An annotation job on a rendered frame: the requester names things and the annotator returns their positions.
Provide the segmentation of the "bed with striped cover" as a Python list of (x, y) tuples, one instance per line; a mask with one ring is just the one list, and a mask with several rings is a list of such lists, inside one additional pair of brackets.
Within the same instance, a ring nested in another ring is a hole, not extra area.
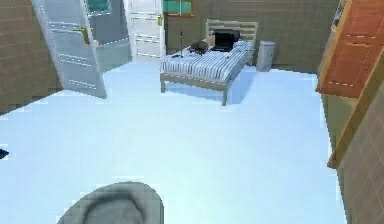
[(227, 104), (228, 90), (245, 65), (250, 65), (255, 51), (257, 22), (223, 21), (208, 19), (206, 21), (206, 38), (214, 35), (218, 29), (240, 31), (240, 38), (234, 43), (230, 52), (208, 51), (199, 55), (190, 53), (188, 48), (178, 51), (183, 58), (171, 58), (166, 55), (160, 64), (160, 92), (166, 91), (166, 83), (185, 84), (223, 93), (222, 105)]

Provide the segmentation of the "dark grey cloth lump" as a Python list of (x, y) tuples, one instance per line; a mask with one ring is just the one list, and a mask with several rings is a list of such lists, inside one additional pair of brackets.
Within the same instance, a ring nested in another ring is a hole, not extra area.
[(188, 48), (188, 51), (190, 53), (197, 53), (199, 55), (203, 55), (208, 51), (208, 49), (209, 49), (209, 45), (207, 42), (197, 41)]

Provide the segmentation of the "black laptop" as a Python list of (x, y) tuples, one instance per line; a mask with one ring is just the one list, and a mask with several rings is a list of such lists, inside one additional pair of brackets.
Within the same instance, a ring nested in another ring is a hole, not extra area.
[(230, 52), (234, 43), (240, 38), (240, 31), (233, 29), (218, 29), (214, 31), (215, 45), (213, 51)]

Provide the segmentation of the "grey bin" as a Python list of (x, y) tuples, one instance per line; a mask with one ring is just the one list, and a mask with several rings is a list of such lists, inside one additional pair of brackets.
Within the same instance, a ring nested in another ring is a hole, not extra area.
[(276, 43), (271, 41), (261, 41), (258, 50), (256, 68), (260, 72), (267, 72), (272, 67), (273, 56)]

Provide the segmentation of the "white panelled room door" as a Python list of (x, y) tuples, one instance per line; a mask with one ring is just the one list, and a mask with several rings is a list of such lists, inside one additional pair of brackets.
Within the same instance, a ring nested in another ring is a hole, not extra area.
[[(106, 98), (85, 0), (31, 0), (60, 83), (66, 90)], [(85, 25), (90, 44), (73, 28)]]
[[(163, 0), (124, 0), (132, 58), (160, 62), (166, 54)], [(157, 15), (163, 14), (159, 27)]]

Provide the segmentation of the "teal framed picture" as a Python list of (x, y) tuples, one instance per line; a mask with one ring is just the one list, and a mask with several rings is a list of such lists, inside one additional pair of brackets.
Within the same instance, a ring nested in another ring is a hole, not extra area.
[(87, 0), (90, 14), (109, 13), (111, 11), (110, 0)]
[(163, 11), (169, 16), (192, 17), (194, 0), (164, 0)]

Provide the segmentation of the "orange wooden room door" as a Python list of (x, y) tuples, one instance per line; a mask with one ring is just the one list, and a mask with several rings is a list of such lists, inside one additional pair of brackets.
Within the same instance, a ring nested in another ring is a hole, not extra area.
[(316, 90), (359, 98), (384, 53), (384, 0), (346, 0), (334, 29)]

